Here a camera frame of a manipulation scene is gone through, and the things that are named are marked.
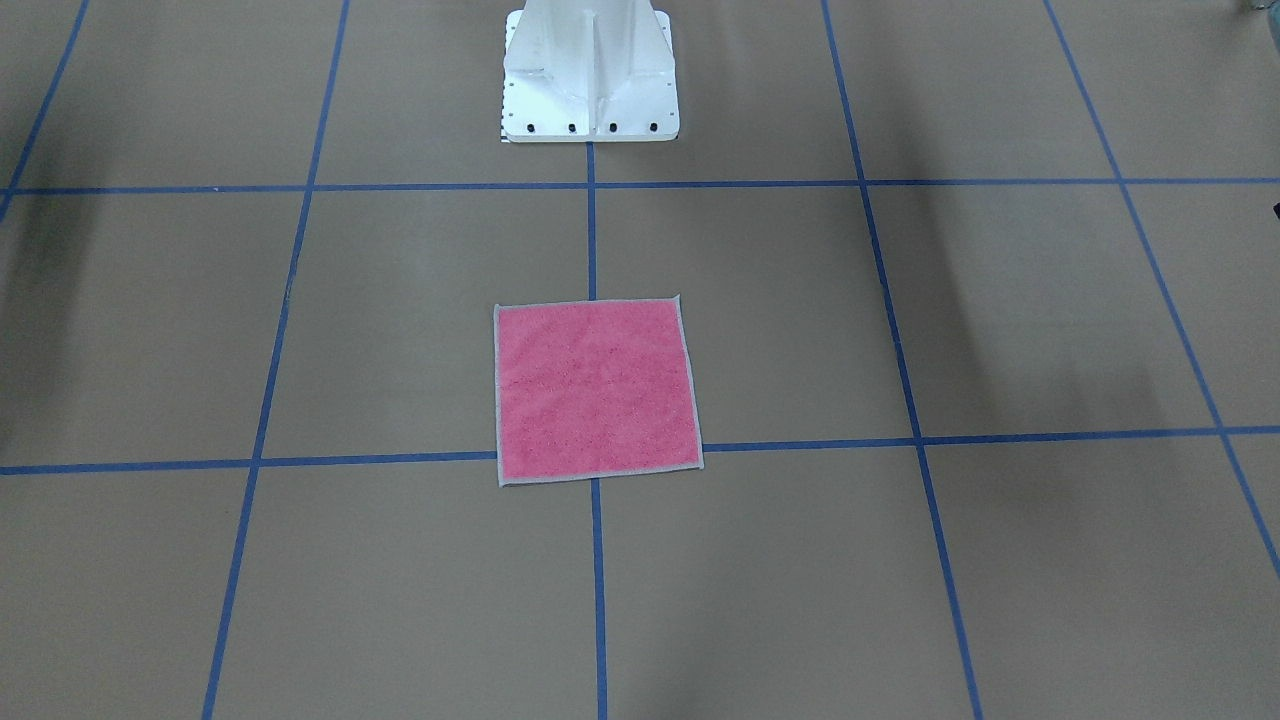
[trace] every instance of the pink cloth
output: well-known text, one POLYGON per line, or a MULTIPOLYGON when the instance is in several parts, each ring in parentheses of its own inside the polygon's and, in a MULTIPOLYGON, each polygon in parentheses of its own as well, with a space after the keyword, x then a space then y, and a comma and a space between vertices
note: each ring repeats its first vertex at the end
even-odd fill
POLYGON ((498 483, 703 466, 680 299, 494 307, 498 483))

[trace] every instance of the blue grid line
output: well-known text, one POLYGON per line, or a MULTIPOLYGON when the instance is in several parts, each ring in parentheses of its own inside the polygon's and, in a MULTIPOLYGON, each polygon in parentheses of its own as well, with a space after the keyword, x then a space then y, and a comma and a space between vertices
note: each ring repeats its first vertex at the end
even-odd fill
MULTIPOLYGON (((596 297, 595 143, 586 143, 586 299, 596 297)), ((591 478, 591 564, 595 578, 595 716, 609 717, 608 628, 604 607, 604 510, 600 479, 591 478)))
POLYGON ((27 163, 31 161, 31 151, 36 149, 36 138, 40 137, 40 128, 44 127, 45 117, 49 115, 49 106, 54 102, 54 94, 58 92, 58 86, 63 82, 63 73, 67 72, 72 51, 76 50, 76 40, 79 37, 81 27, 84 26, 84 13, 87 12, 88 0, 81 0, 81 6, 76 12, 76 22, 72 23, 72 32, 67 36, 67 45, 63 47, 63 55, 58 59, 58 68, 54 69, 54 77, 49 81, 49 90, 45 91, 45 99, 40 102, 36 119, 31 123, 31 132, 27 133, 27 142, 23 143, 22 152, 18 155, 18 164, 13 168, 13 176, 9 178, 6 188, 8 192, 5 192, 4 199, 0 199, 0 223, 9 214, 9 204, 13 202, 14 190, 17 190, 18 183, 22 181, 22 173, 27 169, 27 163))
POLYGON ((969 655, 969 637, 964 625, 964 615, 960 611, 960 596, 956 592, 955 577, 951 571, 951 555, 947 551, 946 533, 942 528, 942 515, 938 510, 937 493, 933 489, 933 474, 929 470, 929 459, 925 446, 922 442, 920 418, 915 407, 915 396, 911 392, 911 377, 906 366, 906 355, 902 351, 902 336, 899 332, 897 314, 893 310, 893 293, 890 290, 888 273, 884 269, 884 255, 881 251, 879 232, 876 227, 876 214, 872 209, 870 188, 867 183, 867 172, 863 167, 861 149, 858 145, 858 127, 854 124, 854 113, 849 102, 849 90, 845 82, 845 70, 840 61, 840 47, 836 42, 836 29, 831 22, 831 6, 827 0, 822 3, 823 23, 827 26, 827 44, 831 49, 831 63, 836 73, 836 86, 840 90, 840 104, 845 113, 845 128, 849 131, 849 149, 852 152, 854 168, 858 172, 859 192, 863 200, 863 211, 867 215, 867 232, 870 236, 872 252, 876 256, 876 273, 879 275, 881 288, 884 296, 884 315, 888 320, 890 334, 893 338, 893 352, 897 356, 899 379, 902 384, 902 400, 906 404, 908 419, 911 424, 911 437, 915 441, 915 457, 920 466, 920 480, 924 484, 924 496, 929 506, 929 520, 933 524, 933 541, 938 551, 938 564, 942 570, 942 580, 947 591, 947 602, 951 606, 951 623, 956 634, 956 648, 960 653, 960 662, 964 667, 965 685, 969 691, 969 703, 973 708, 974 720, 982 720, 982 698, 978 693, 978 680, 973 669, 973 660, 969 655))
MULTIPOLYGON (((1280 425, 1233 425, 1221 430, 1217 428, 1149 428, 1134 430, 1093 430, 1061 433, 1007 433, 974 436, 922 436, 884 438, 846 438, 846 439, 799 439, 799 441, 756 441, 756 442, 708 442, 703 443, 704 454, 735 452, 800 452, 808 450, 863 450, 877 447, 914 447, 916 442, 925 446, 970 446, 970 445, 1019 445, 1046 442, 1106 442, 1123 439, 1156 439, 1178 437, 1217 437, 1225 432, 1230 436, 1280 436, 1280 425)), ((0 465, 0 477, 17 475, 64 475, 91 473, 150 473, 170 470, 218 470, 259 468, 303 468, 326 465, 388 465, 410 462, 480 462, 493 461, 498 454, 493 450, 444 451, 444 452, 393 452, 366 455, 300 455, 262 457, 230 457, 211 460, 142 460, 120 462, 65 462, 49 465, 0 465)))
POLYGON ((1089 90, 1084 85, 1084 76, 1080 74, 1080 68, 1075 61, 1075 54, 1071 53, 1071 46, 1066 41, 1066 33, 1062 31, 1062 23, 1059 22, 1057 13, 1053 10, 1053 3, 1051 0, 1043 0, 1043 3, 1044 10, 1048 13, 1050 22, 1053 24, 1053 32, 1057 33, 1057 41, 1062 46, 1062 54, 1066 56, 1066 63, 1071 68, 1071 74, 1075 78, 1075 86, 1080 91, 1080 97, 1084 100, 1084 105, 1089 111, 1089 118, 1093 120, 1093 128, 1098 133, 1098 142, 1102 143, 1102 150, 1107 156, 1107 163, 1111 164, 1111 172, 1119 182, 1120 193, 1124 196, 1125 206, 1129 209, 1129 218, 1133 220, 1134 229, 1138 232, 1138 240, 1142 242, 1143 252, 1147 255, 1147 263, 1151 265, 1152 275, 1155 275, 1156 284, 1160 287, 1160 295, 1165 300, 1165 307, 1169 310, 1169 316, 1172 319, 1174 328, 1178 331, 1178 337, 1187 354, 1187 361, 1190 364, 1192 372, 1196 374, 1196 382, 1199 384, 1201 395, 1204 397, 1204 405, 1208 407, 1210 416, 1213 419, 1213 427, 1217 429, 1219 437, 1222 441, 1222 450, 1226 452, 1228 461, 1231 464, 1231 471, 1235 473, 1235 480, 1240 486, 1240 493, 1244 496, 1244 502, 1249 507, 1249 514, 1253 516, 1253 524, 1257 527, 1258 534, 1262 538, 1262 546, 1266 548, 1267 555, 1271 559, 1271 568, 1275 570, 1276 577, 1280 578, 1280 553, 1276 552, 1275 541, 1271 537, 1271 532, 1267 529, 1266 520, 1262 518, 1262 510, 1258 507, 1257 500, 1253 497, 1253 489, 1249 487, 1249 480, 1244 475, 1244 469, 1240 466, 1240 461, 1235 456, 1235 447, 1231 445, 1231 436, 1226 432, 1222 424, 1222 416, 1219 413, 1217 402, 1213 400, 1213 393, 1210 391, 1208 379, 1204 377, 1199 360, 1196 357, 1196 350, 1192 347, 1190 336, 1187 333, 1183 318, 1178 313, 1178 305, 1174 302, 1174 296, 1169 290, 1169 283, 1165 282, 1165 274, 1160 269, 1160 261, 1156 259, 1156 252, 1151 246, 1151 240, 1147 237, 1147 229, 1142 223, 1142 217, 1138 214, 1138 208, 1134 205, 1133 195, 1129 192, 1128 181, 1125 179, 1124 173, 1120 172, 1120 164, 1116 161, 1115 152, 1111 149, 1111 142, 1107 140, 1107 133, 1102 128, 1102 119, 1098 117, 1098 110, 1093 104, 1093 99, 1089 96, 1089 90))
POLYGON ((241 503, 241 518, 236 530, 236 546, 232 551, 232 564, 227 574, 227 592, 223 597, 223 611, 218 623, 218 639, 214 643, 214 657, 209 667, 209 685, 205 689, 202 720, 212 720, 214 705, 218 700, 218 682, 221 676, 223 656, 227 651, 227 637, 230 632, 232 610, 236 606, 236 589, 239 584, 241 562, 244 557, 244 542, 248 537, 248 524, 253 511, 253 495, 257 489, 259 469, 262 461, 262 447, 266 445, 266 428, 271 416, 271 401, 275 395, 275 380, 280 369, 280 355, 284 351, 284 333, 289 323, 289 302, 293 281, 298 273, 298 258, 302 254, 302 241, 306 237, 307 217, 311 211, 311 197, 320 170, 320 154, 324 149, 324 132, 329 122, 329 106, 333 102, 333 88, 338 79, 338 63, 342 58, 342 41, 347 32, 347 15, 351 0, 342 0, 338 15, 338 29, 333 42, 333 56, 329 60, 329 77, 325 82, 324 100, 320 105, 320 119, 316 123, 315 145, 311 149, 311 167, 307 170, 307 190, 302 196, 302 209, 298 213, 298 227, 293 237, 293 251, 289 258, 289 272, 284 282, 284 297, 280 301, 280 319, 275 329, 275 343, 271 348, 271 364, 266 374, 266 387, 262 391, 262 407, 259 413, 257 433, 253 439, 253 456, 244 482, 244 498, 241 503))
MULTIPOLYGON (((707 190, 787 187, 1021 187, 1021 186, 1115 186, 1116 178, 882 178, 850 179, 744 179, 744 181, 627 181, 596 182, 596 190, 707 190)), ((1125 184, 1280 184, 1276 178, 1124 178, 1125 184)), ((220 195, 236 192, 448 192, 475 190, 585 190, 585 182, 399 182, 307 184, 178 184, 124 187, 19 187, 0 191, 13 196, 67 195, 220 195)))

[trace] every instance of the vertical blue line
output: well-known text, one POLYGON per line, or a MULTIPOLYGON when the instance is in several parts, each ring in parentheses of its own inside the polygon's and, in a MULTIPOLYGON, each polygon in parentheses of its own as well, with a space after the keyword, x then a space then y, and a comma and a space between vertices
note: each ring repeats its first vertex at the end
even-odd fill
MULTIPOLYGON (((586 297, 595 292, 595 143, 586 143, 586 297)), ((609 664, 604 624, 604 530, 600 479, 591 480, 591 557, 595 570, 595 716, 609 716, 609 664)))
POLYGON ((63 82, 63 73, 67 72, 67 63, 72 59, 76 40, 79 37, 81 27, 84 24, 86 12, 88 12, 88 0, 81 0, 79 10, 76 12, 76 22, 72 23, 72 33, 67 37, 63 56, 58 60, 58 68, 54 70, 54 79, 49 82, 49 90, 45 91, 45 99, 40 104, 36 119, 31 123, 31 132, 27 133, 27 142, 22 146, 22 154, 18 155, 18 164, 14 165, 13 176, 9 178, 8 190, 4 193, 4 199, 0 199, 0 223, 4 222, 5 215, 9 213, 13 191, 22 181, 22 173, 27 169, 27 163, 31 160, 31 151, 36 147, 36 138, 40 137, 40 128, 45 124, 45 115, 49 114, 49 106, 54 102, 54 94, 58 92, 58 86, 63 82))
POLYGON ((879 277, 881 293, 884 301, 884 315, 888 320, 890 336, 893 340, 893 352, 897 356, 899 380, 902 384, 902 398, 906 404, 906 416, 911 424, 911 438, 915 445, 915 457, 920 466, 920 480, 924 483, 924 497, 929 506, 929 520, 933 525, 933 541, 937 544, 938 564, 942 568, 942 582, 947 591, 947 602, 951 606, 951 623, 955 625, 956 646, 960 651, 960 662, 964 667, 965 684, 969 689, 969 705, 973 708, 974 720, 982 720, 982 698, 978 693, 978 679, 973 669, 973 660, 969 653, 969 634, 965 630, 964 615, 960 611, 960 596, 955 587, 955 575, 951 571, 951 553, 947 551, 946 534, 942 529, 942 514, 938 510, 937 493, 933 489, 933 473, 929 470, 929 459, 924 448, 920 433, 920 418, 915 407, 915 393, 911 391, 911 377, 906 368, 906 354, 902 351, 902 336, 899 331, 897 313, 893 310, 893 293, 890 291, 888 273, 884 269, 884 254, 881 251, 879 231, 876 227, 876 214, 872 210, 870 190, 867 187, 867 172, 863 167, 863 154, 858 143, 858 129, 854 124, 854 113, 849 102, 849 90, 845 83, 845 70, 840 63, 840 47, 836 42, 836 29, 831 22, 831 6, 827 0, 822 1, 823 22, 827 26, 827 45, 831 49, 831 61, 836 72, 836 86, 840 90, 840 104, 845 113, 845 127, 849 131, 849 149, 854 156, 854 168, 858 172, 858 190, 861 193, 863 213, 867 215, 867 232, 870 236, 872 254, 876 258, 876 274, 879 277))
POLYGON ((1062 23, 1059 22, 1057 13, 1053 10, 1053 4, 1051 0, 1043 0, 1043 3, 1044 12, 1048 13, 1048 19, 1053 24, 1053 32, 1057 35, 1059 45, 1062 46, 1062 54, 1066 56, 1066 64, 1070 67, 1071 76, 1075 78, 1075 87, 1079 90, 1080 97, 1084 100, 1084 106, 1089 111, 1089 118, 1093 120, 1093 129, 1098 133, 1098 142, 1102 143, 1102 151, 1107 156, 1107 163, 1111 164, 1111 173, 1116 178, 1120 193, 1124 197, 1125 208, 1129 210, 1129 218, 1133 220, 1133 227, 1138 232, 1138 241, 1142 243, 1142 250, 1147 255, 1147 264, 1151 266, 1151 273, 1156 278, 1156 286, 1160 288, 1160 296, 1165 300, 1165 309, 1169 310, 1169 316, 1174 322, 1174 328, 1178 331, 1178 338, 1183 343, 1183 351, 1187 355, 1187 361, 1192 366, 1192 373, 1196 375, 1197 384, 1199 384, 1204 405, 1208 407, 1208 414, 1213 419, 1213 427, 1217 429, 1219 438, 1222 442, 1222 450, 1226 452, 1226 459, 1231 464, 1231 471, 1235 473, 1235 482, 1240 486, 1240 493, 1244 496, 1244 502, 1249 507, 1249 514, 1253 516, 1253 524, 1257 527, 1258 534, 1262 537, 1262 546, 1266 548, 1267 556, 1271 559, 1271 568, 1275 570, 1276 577, 1280 578, 1280 553, 1276 552, 1276 544, 1271 537, 1271 532, 1267 529, 1266 520, 1262 518, 1262 510, 1258 509, 1258 502, 1253 497, 1253 489, 1249 487, 1249 480, 1244 474, 1244 469, 1240 466, 1239 459, 1235 456, 1235 447, 1231 445, 1230 433, 1226 432, 1226 428, 1222 424, 1222 416, 1219 413, 1217 402, 1213 401, 1213 393, 1210 391, 1208 379, 1204 377, 1199 360, 1196 357, 1196 350, 1192 347, 1190 336, 1187 333, 1187 327, 1183 324, 1181 314, 1178 313, 1178 305, 1174 302, 1174 295, 1169 290, 1169 283, 1165 282, 1165 274, 1160 269, 1160 261, 1156 259, 1156 251, 1151 246, 1151 238, 1147 237, 1147 229, 1142 223, 1142 217, 1138 214, 1138 208, 1133 202, 1133 195, 1129 192, 1129 182, 1120 172, 1120 164, 1116 161, 1115 152, 1111 149, 1111 142, 1107 140, 1106 131, 1102 129, 1102 119, 1098 117, 1097 106, 1089 96, 1089 90, 1084 86, 1084 77, 1080 74, 1080 68, 1075 61, 1075 54, 1071 53, 1071 46, 1066 41, 1066 33, 1062 31, 1062 23))
POLYGON ((218 639, 214 643, 214 657, 209 669, 209 684, 205 689, 202 720, 212 720, 218 701, 218 683, 221 678, 223 656, 227 652, 227 637, 230 632, 232 610, 236 606, 236 589, 239 585, 241 561, 244 556, 244 542, 248 538, 248 525, 253 512, 253 495, 257 489, 259 468, 262 461, 262 447, 266 445, 266 428, 271 418, 271 401, 275 396, 275 379, 280 370, 280 355, 284 351, 284 333, 289 324, 289 302, 293 293, 293 281, 298 273, 298 258, 302 255, 302 241, 306 237, 307 218, 311 213, 311 197, 315 192, 316 174, 320 168, 320 154, 324 147, 325 126, 329 122, 329 105, 333 101, 333 88, 338 79, 338 61, 342 58, 342 41, 347 32, 347 14, 351 0, 343 0, 338 15, 338 31, 334 37, 333 55, 329 60, 329 77, 325 81, 324 100, 320 104, 320 119, 316 124, 315 143, 311 147, 311 164, 307 170, 307 188, 302 196, 302 209, 298 213, 298 227, 293 234, 293 250, 289 256, 289 272, 284 281, 284 297, 280 301, 280 318, 275 327, 275 342, 271 347, 271 364, 266 374, 266 387, 262 391, 262 406, 259 411, 257 432, 253 437, 253 456, 250 460, 248 479, 244 483, 244 500, 241 505, 239 527, 236 530, 236 547, 232 551, 232 565, 227 574, 227 592, 223 597, 223 612, 218 623, 218 639))

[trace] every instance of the pink towel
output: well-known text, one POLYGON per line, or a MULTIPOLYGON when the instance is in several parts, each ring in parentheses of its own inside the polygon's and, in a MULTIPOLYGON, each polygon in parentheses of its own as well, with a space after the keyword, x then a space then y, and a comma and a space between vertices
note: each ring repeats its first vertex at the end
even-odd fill
POLYGON ((703 466, 680 299, 494 307, 498 484, 703 466))

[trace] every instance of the white post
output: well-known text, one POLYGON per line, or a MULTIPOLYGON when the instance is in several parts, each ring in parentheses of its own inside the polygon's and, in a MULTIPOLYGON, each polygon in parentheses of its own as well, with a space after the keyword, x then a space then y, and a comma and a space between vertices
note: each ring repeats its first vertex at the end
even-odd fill
POLYGON ((527 0, 507 18, 511 142, 636 142, 680 132, 671 18, 649 0, 527 0))

